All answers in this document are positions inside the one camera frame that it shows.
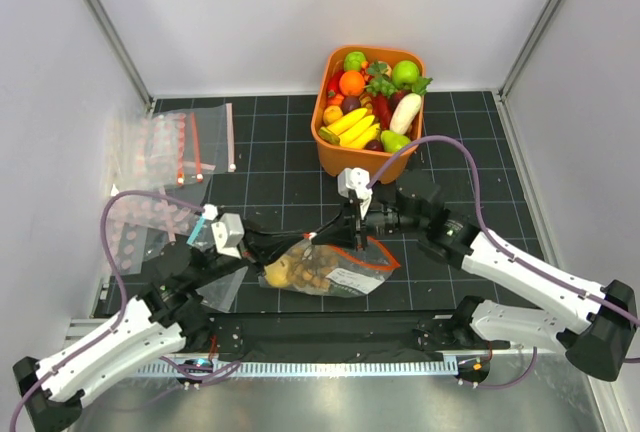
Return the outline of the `yellow lemon toy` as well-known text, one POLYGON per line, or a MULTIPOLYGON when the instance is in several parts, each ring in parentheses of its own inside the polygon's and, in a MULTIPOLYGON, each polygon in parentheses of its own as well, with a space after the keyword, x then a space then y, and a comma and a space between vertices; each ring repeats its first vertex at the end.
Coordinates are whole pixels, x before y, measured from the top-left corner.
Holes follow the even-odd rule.
POLYGON ((264 269, 267 284, 273 288, 287 288, 291 285, 291 264, 287 260, 278 260, 264 269))

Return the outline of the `orange zipper clear bag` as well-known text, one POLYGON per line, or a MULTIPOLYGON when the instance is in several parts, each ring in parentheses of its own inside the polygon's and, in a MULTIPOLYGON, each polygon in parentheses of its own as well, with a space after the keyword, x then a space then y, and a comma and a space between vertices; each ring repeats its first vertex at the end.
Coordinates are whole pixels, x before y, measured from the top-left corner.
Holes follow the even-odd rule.
MULTIPOLYGON (((295 246, 298 245, 313 244, 309 238, 305 238, 295 246)), ((278 260, 284 259, 291 262, 288 253, 293 247, 278 260)), ((265 288, 288 290, 310 296, 355 298, 366 296, 376 290, 400 267, 400 264, 389 250, 373 238, 368 240, 368 246, 364 249, 353 250, 335 246, 330 247, 333 247, 339 255, 339 262, 338 267, 328 275, 331 287, 327 295, 311 295, 296 290, 292 285, 287 288, 273 288, 267 284, 264 272, 258 276, 259 284, 265 288)))

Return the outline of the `brown longan bunch toy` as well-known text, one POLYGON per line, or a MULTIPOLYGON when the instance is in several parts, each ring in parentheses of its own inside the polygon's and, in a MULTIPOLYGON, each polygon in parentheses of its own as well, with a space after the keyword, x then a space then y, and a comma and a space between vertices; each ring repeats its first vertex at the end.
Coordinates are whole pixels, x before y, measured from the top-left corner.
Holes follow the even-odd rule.
POLYGON ((311 295, 327 295, 331 283, 328 275, 338 267, 339 255, 333 247, 298 245, 288 253, 290 269, 287 277, 298 291, 311 295))

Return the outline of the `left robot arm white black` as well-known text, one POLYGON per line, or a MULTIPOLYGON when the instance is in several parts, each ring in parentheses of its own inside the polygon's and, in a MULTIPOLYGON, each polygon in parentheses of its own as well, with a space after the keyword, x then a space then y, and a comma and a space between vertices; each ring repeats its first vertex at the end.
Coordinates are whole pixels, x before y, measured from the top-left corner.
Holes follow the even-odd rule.
POLYGON ((63 431, 105 390, 149 361, 208 347, 213 323, 198 289, 246 266, 265 267, 302 241, 302 232, 249 231, 232 256, 200 250, 186 239, 166 245, 144 265, 149 282, 108 321, 61 352, 13 366, 37 431, 63 431))

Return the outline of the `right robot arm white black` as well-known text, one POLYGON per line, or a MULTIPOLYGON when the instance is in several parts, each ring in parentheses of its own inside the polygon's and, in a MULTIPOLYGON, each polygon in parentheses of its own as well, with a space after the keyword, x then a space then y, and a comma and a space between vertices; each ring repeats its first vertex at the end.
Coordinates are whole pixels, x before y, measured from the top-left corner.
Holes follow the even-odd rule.
POLYGON ((421 170, 373 187, 367 176, 359 168, 339 175, 345 202, 336 218, 312 233, 313 244, 357 249, 383 235, 416 233, 431 260, 490 280, 531 304, 464 299, 450 324, 457 345, 472 348, 484 340, 538 347, 593 378, 617 380, 637 330, 630 286, 618 280, 602 285, 529 255, 448 208, 440 187, 421 170))

